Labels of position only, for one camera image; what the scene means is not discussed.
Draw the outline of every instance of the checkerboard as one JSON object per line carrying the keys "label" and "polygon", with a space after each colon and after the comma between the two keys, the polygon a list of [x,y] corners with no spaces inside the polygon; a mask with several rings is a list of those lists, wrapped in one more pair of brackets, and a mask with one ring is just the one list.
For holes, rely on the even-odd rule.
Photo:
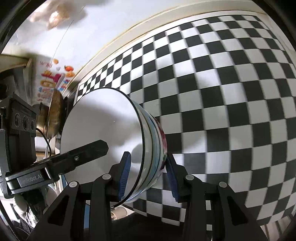
{"label": "checkerboard", "polygon": [[[128,94],[159,120],[178,164],[227,182],[263,225],[296,208],[295,75],[255,14],[215,16],[143,37],[81,83],[77,101],[105,86]],[[127,205],[175,225],[185,217],[166,172]]]}

